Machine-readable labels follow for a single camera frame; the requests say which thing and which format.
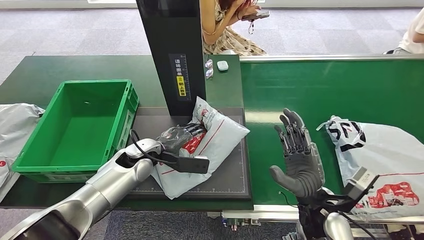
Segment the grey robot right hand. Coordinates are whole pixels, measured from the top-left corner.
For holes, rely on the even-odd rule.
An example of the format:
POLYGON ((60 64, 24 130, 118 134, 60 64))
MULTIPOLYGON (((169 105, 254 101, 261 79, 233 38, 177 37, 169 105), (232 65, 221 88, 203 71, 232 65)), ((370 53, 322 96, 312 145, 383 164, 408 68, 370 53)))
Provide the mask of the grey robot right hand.
POLYGON ((283 150, 285 170, 269 167, 273 180, 297 198, 313 196, 325 182, 325 174, 317 145, 312 141, 302 117, 284 108, 279 116, 284 129, 275 125, 283 150))

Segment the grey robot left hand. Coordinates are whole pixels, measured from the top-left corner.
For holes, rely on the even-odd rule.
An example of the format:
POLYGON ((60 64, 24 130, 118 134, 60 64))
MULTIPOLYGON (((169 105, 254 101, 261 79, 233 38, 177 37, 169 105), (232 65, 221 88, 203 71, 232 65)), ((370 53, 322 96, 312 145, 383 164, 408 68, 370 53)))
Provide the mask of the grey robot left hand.
POLYGON ((166 152, 189 156, 198 148, 206 133, 201 123, 188 123, 167 129, 156 140, 166 152))

